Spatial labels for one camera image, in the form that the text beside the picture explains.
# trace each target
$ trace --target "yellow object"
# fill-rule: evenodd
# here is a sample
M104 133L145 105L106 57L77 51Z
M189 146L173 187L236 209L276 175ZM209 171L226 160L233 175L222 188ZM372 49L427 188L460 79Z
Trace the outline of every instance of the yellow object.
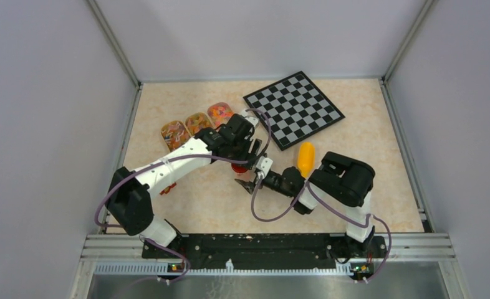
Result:
M298 152L297 168L304 178L307 178L309 172L313 170L315 163L315 147L311 142L304 142L300 145Z

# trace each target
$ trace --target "checkerboard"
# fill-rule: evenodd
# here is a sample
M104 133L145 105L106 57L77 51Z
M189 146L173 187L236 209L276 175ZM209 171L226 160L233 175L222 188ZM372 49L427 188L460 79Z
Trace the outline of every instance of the checkerboard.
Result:
M335 105L303 72L243 97L251 108L267 112L272 139L280 150L306 139L344 118ZM263 117L256 113L267 128Z

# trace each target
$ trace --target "gray floor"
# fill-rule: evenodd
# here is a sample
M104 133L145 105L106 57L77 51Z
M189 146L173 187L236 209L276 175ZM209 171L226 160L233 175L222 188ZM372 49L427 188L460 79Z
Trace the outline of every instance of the gray floor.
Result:
M89 299L111 298L448 298L437 263L394 263L368 285L346 283L339 277L188 277L170 287L129 275L96 275Z

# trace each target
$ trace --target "white wall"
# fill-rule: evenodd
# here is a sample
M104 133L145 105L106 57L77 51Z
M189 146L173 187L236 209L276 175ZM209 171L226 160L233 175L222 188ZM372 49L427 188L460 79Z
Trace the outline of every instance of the white wall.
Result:
M0 298L68 296L133 96L84 1L0 1Z
M437 228L490 298L490 1L440 1L391 82Z
M99 0L147 80L381 76L424 0Z

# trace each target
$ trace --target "table top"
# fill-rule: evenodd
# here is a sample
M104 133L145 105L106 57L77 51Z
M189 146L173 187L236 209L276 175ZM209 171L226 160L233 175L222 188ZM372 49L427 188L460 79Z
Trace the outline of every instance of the table top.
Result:
M273 81L146 83L138 104L124 165L137 168L168 154L161 127L205 112L214 103L226 102L240 112L247 108L243 96ZM315 146L315 166L328 151L371 165L376 172L372 192L372 212L393 232L422 232L418 208L406 175L397 140L377 79L313 80L346 116L306 141ZM255 138L267 140L263 126ZM274 160L272 170L296 165L299 145L280 151L271 143L267 153ZM170 193L152 199L156 215L170 221L182 233L308 233L343 232L345 222L318 206L302 216L291 211L282 219L263 223L251 215L251 196L234 181L230 164L215 162L179 179ZM279 215L290 199L263 188L255 208L263 218ZM343 211L331 197L326 201ZM378 232L384 232L376 224ZM123 233L111 228L108 233Z

